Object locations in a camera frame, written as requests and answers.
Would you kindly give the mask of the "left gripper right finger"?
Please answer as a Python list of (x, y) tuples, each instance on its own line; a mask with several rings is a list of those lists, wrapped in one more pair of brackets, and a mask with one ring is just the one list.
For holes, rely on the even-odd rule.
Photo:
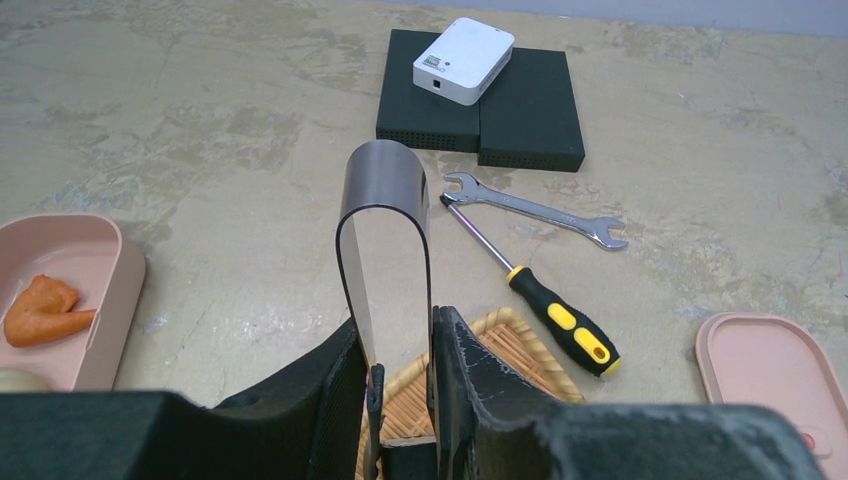
[(819, 479), (796, 430), (749, 405), (571, 404), (431, 313), (431, 419), (441, 479)]

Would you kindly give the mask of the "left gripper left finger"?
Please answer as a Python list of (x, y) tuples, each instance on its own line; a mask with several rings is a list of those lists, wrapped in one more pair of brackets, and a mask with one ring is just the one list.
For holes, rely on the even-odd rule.
[(350, 479), (366, 362), (353, 321), (213, 408), (172, 391), (5, 394), (5, 479)]

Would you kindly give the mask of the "orange fried chicken piece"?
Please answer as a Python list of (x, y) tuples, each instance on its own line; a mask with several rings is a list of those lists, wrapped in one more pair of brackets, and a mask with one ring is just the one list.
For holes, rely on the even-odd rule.
[(35, 276), (3, 319), (7, 342), (15, 348), (34, 347), (89, 328), (97, 310), (74, 310), (78, 300), (78, 291), (65, 282)]

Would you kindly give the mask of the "beige steamed bun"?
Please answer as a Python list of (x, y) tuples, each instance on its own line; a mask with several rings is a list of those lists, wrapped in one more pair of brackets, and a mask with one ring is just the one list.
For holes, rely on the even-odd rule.
[(51, 387), (39, 375), (27, 370), (2, 368), (0, 371), (0, 391), (2, 393), (49, 392)]

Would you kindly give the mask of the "pink lunch box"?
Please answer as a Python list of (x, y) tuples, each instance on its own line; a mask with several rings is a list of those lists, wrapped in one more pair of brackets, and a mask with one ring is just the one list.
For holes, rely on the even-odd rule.
[(112, 220), (86, 213), (22, 217), (1, 228), (1, 309), (44, 274), (94, 309), (86, 330), (44, 345), (1, 343), (1, 366), (27, 371), (54, 391), (112, 389), (146, 274), (141, 249)]

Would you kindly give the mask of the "pink lunch box lid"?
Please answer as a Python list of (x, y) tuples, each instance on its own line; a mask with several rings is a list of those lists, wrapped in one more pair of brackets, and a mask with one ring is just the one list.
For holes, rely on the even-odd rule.
[(847, 477), (847, 395), (806, 329), (769, 314), (720, 313), (699, 328), (695, 355), (709, 402), (778, 412), (828, 478)]

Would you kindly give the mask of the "white small box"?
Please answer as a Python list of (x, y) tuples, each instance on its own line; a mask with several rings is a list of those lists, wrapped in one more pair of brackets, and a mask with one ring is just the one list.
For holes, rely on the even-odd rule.
[(412, 82), (472, 106), (510, 61), (514, 42), (514, 35), (505, 30), (460, 17), (413, 61)]

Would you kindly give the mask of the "woven bamboo basket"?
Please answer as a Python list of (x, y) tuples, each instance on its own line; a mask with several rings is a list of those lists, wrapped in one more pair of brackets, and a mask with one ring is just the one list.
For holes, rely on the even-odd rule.
[(429, 437), (438, 479), (573, 479), (566, 430), (584, 397), (521, 316), (433, 311), (429, 352), (384, 390), (380, 445)]

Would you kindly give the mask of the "black sushi piece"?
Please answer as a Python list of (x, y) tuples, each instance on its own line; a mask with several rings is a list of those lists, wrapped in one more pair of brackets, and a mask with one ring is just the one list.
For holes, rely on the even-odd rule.
[(425, 437), (382, 444), (381, 474), (384, 480), (436, 480), (436, 442)]

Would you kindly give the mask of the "yellow black screwdriver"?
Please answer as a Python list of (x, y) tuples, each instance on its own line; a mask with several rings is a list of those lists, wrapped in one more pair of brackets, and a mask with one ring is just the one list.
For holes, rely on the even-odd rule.
[(577, 365), (599, 378), (618, 370), (622, 364), (621, 355), (594, 321), (543, 285), (530, 268), (512, 264), (446, 195), (441, 195), (440, 201), (503, 266), (509, 287), (524, 299), (556, 344)]

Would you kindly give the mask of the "silver wrench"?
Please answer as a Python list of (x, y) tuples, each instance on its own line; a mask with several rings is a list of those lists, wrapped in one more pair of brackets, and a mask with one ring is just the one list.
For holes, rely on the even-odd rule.
[(445, 190), (446, 197), (456, 204), (486, 203), (537, 220), (578, 232), (600, 247), (617, 251), (628, 246), (626, 240), (615, 239), (611, 229), (624, 229), (625, 224), (613, 217), (583, 218), (530, 200), (499, 192), (480, 183), (466, 172), (452, 172), (444, 176), (448, 182), (457, 183), (458, 191)]

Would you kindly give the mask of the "black foam block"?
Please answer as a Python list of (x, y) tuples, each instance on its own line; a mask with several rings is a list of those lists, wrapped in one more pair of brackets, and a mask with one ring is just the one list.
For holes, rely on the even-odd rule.
[(413, 61), (434, 32), (394, 29), (375, 134), (409, 148), (475, 153), (481, 166), (576, 173), (585, 159), (567, 57), (516, 47), (472, 106), (414, 85)]

